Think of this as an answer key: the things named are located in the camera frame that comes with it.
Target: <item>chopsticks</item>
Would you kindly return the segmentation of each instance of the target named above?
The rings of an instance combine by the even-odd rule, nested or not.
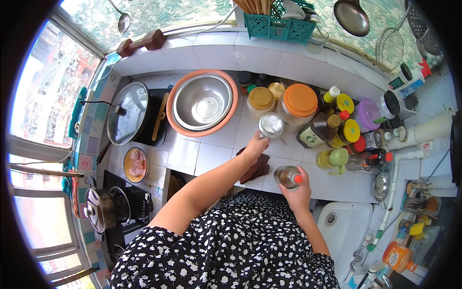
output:
[[[270,15],[274,0],[234,0],[246,14]]]

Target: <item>woman's right hand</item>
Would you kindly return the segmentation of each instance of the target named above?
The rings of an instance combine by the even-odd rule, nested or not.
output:
[[[297,169],[300,171],[303,181],[298,186],[296,191],[289,191],[282,184],[278,185],[281,193],[286,198],[290,208],[295,215],[309,212],[309,204],[311,199],[310,177],[301,166],[297,166]]]

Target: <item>vinegar bottle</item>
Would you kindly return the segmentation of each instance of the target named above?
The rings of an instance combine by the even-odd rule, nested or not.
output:
[[[303,178],[296,166],[279,166],[274,171],[274,180],[288,189],[295,189]]]

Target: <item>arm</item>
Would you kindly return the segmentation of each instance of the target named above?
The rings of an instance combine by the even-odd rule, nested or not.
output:
[[[297,220],[297,224],[305,231],[306,237],[313,248],[313,253],[322,253],[330,256],[326,241],[324,241],[313,219],[313,215],[310,212],[310,178],[302,167],[297,166],[297,168],[303,177],[303,181],[300,186],[298,186],[298,189],[295,192],[291,192],[281,184],[279,184],[279,189],[289,203],[295,215],[295,219]]]
[[[246,149],[235,158],[206,172],[181,188],[148,226],[158,226],[181,235],[191,221],[221,198],[253,166],[268,148],[269,139],[255,132]]]

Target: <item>sink drain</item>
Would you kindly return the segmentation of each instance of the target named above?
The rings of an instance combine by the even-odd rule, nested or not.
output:
[[[336,213],[330,213],[329,215],[327,215],[326,225],[332,226],[332,225],[335,224],[336,221],[337,221],[337,214]]]

